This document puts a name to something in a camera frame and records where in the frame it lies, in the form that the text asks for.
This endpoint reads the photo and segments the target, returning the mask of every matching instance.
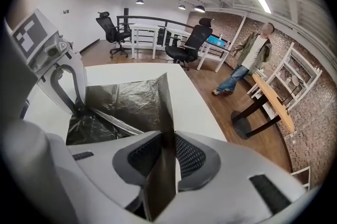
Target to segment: white t-shirt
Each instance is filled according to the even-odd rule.
[[[246,67],[247,69],[250,69],[251,66],[254,64],[255,59],[257,58],[257,55],[259,54],[263,44],[267,41],[266,38],[261,38],[260,35],[257,36],[251,50],[249,51],[249,54],[246,56],[246,58],[242,62],[242,66]]]

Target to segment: black table leg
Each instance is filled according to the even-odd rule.
[[[252,105],[250,105],[247,109],[245,109],[242,113],[235,116],[232,121],[236,122],[241,118],[245,118],[255,112],[257,109],[261,108],[264,103],[268,101],[265,95],[262,95],[259,99],[257,99]]]
[[[278,120],[280,120],[279,116],[276,116],[274,119],[268,121],[266,124],[262,125],[261,127],[252,130],[251,125],[247,119],[249,115],[255,112],[257,109],[261,108],[264,103],[268,101],[265,95],[262,95],[259,99],[257,99],[252,105],[250,105],[247,109],[243,112],[233,111],[231,114],[231,120],[233,124],[233,128],[242,139],[247,140],[251,136],[258,134],[259,132],[265,130],[266,128],[270,127],[271,125],[275,124]]]
[[[266,124],[264,124],[264,125],[260,126],[259,128],[254,129],[253,131],[247,133],[246,136],[247,136],[248,138],[250,138],[251,136],[254,136],[254,135],[258,134],[258,133],[260,133],[261,131],[263,131],[263,130],[269,128],[270,126],[272,126],[273,124],[275,124],[276,122],[278,122],[280,119],[281,119],[281,118],[280,118],[280,116],[278,115],[278,116],[274,117],[272,120],[268,121]]]

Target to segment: jeans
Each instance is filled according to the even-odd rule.
[[[236,83],[239,80],[242,80],[249,72],[244,66],[237,65],[236,68],[233,70],[231,76],[217,87],[218,91],[224,92],[233,92],[236,86]]]

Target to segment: wooden floor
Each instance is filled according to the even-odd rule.
[[[116,64],[116,63],[138,63],[138,62],[156,62],[156,63],[172,63],[165,59],[165,52],[156,51],[156,59],[152,59],[152,50],[140,50],[136,52],[136,58],[131,58],[118,53],[113,59],[110,58],[109,50],[112,45],[107,41],[100,41],[88,48],[82,54],[83,64],[85,66]],[[231,124],[231,113],[234,110],[243,111],[248,107],[253,100],[247,95],[249,85],[246,82],[239,82],[235,92],[230,96],[213,96],[211,91],[217,87],[219,83],[225,80],[232,72],[227,66],[223,65],[220,70],[215,73],[217,62],[206,59],[199,71],[196,67],[199,60],[190,63],[191,68],[187,71],[187,75],[199,91],[200,95],[207,103],[216,121],[222,129],[228,142],[240,144],[249,147],[261,155],[267,157],[272,162],[281,166],[286,171],[291,171],[290,161],[288,158],[287,149],[285,148],[281,135],[277,127],[272,126],[263,132],[251,137],[248,140],[242,140],[236,135]],[[249,121],[253,129],[267,122],[262,111],[258,110],[249,116]]]

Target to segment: black office chair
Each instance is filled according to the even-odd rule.
[[[129,48],[123,48],[120,41],[124,42],[124,39],[130,37],[131,39],[131,31],[124,31],[118,33],[117,27],[114,26],[114,24],[111,21],[111,18],[109,17],[109,12],[99,12],[100,17],[96,18],[96,21],[98,24],[103,28],[105,31],[105,38],[107,41],[114,43],[119,42],[119,48],[114,48],[110,50],[110,58],[113,58],[114,54],[118,52],[122,52],[128,57],[128,54],[125,50],[130,50]]]
[[[173,58],[173,63],[179,64],[180,62],[183,62],[184,66],[182,66],[182,68],[187,71],[190,70],[190,68],[185,65],[185,62],[190,63],[198,58],[199,48],[213,32],[213,29],[211,29],[212,20],[213,19],[210,18],[201,18],[199,20],[200,25],[196,25],[193,28],[192,34],[187,39],[185,45],[180,47],[165,47],[168,56]]]

